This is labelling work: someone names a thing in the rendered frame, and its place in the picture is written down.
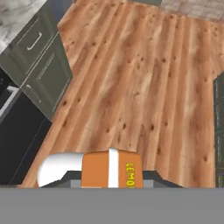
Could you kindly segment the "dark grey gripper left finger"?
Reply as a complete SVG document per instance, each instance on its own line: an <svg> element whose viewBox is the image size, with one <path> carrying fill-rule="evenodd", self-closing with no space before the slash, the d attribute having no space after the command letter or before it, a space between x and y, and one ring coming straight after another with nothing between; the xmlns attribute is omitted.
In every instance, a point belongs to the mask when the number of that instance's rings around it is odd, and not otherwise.
<svg viewBox="0 0 224 224"><path fill-rule="evenodd" d="M81 171L67 171L60 180L55 180L50 184L43 185L43 188L80 188Z"/></svg>

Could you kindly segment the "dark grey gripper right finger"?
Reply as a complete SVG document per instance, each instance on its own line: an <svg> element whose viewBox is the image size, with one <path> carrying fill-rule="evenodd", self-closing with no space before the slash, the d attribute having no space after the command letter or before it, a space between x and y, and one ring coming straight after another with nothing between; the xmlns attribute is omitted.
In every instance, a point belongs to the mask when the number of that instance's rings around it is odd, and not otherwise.
<svg viewBox="0 0 224 224"><path fill-rule="evenodd" d="M163 179L157 171L143 171L144 188L180 188L181 186Z"/></svg>

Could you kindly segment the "orange lemon drink carton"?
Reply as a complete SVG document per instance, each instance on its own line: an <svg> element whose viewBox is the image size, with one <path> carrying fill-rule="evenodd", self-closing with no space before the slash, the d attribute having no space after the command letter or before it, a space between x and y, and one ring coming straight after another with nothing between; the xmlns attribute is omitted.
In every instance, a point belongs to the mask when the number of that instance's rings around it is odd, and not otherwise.
<svg viewBox="0 0 224 224"><path fill-rule="evenodd" d="M115 148L89 152L82 159L80 185L83 188L143 188L141 157Z"/></svg>

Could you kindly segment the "white rounded object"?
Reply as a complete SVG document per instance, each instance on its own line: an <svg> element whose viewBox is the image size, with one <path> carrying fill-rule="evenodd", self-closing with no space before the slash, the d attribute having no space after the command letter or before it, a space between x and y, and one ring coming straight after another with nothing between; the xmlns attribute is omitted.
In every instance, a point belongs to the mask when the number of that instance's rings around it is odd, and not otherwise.
<svg viewBox="0 0 224 224"><path fill-rule="evenodd" d="M83 154L79 152L60 152L46 157L38 168L38 186L46 186L61 180L69 172L80 172Z"/></svg>

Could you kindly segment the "black dishwasher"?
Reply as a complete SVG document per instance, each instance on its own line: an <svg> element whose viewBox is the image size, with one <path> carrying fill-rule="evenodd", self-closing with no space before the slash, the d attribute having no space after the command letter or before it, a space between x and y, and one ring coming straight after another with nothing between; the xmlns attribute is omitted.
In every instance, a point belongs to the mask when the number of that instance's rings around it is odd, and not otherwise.
<svg viewBox="0 0 224 224"><path fill-rule="evenodd" d="M8 86L19 88L0 67L0 96ZM20 91L10 110L0 118L0 186L16 186L24 181L52 126L52 122Z"/></svg>

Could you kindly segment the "dark green cupboard run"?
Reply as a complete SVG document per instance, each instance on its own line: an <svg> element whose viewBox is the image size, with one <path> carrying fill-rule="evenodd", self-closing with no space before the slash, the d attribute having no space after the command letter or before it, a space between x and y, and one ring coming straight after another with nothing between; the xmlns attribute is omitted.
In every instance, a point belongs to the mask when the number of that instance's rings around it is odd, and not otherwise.
<svg viewBox="0 0 224 224"><path fill-rule="evenodd" d="M215 186L224 188L224 71L213 81Z"/></svg>

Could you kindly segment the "grey-green cupboard door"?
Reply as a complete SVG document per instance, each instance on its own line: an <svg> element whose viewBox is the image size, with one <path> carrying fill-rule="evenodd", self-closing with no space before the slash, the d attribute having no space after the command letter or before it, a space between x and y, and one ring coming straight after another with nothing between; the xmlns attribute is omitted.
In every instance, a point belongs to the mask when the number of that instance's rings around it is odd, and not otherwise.
<svg viewBox="0 0 224 224"><path fill-rule="evenodd" d="M57 33L31 69L21 88L43 114L52 120L72 78L73 73L60 34ZM26 84L36 92L41 103Z"/></svg>

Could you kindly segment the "grey-green drawer front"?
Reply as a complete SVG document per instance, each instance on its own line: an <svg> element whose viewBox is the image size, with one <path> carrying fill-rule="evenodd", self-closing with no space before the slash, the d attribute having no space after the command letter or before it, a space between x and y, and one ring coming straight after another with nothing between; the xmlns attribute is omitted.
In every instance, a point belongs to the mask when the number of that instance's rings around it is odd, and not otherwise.
<svg viewBox="0 0 224 224"><path fill-rule="evenodd" d="M0 55L0 67L17 85L24 82L29 70L57 30L53 14L49 10L39 11ZM33 44L39 32L43 34L41 39L27 51L26 47Z"/></svg>

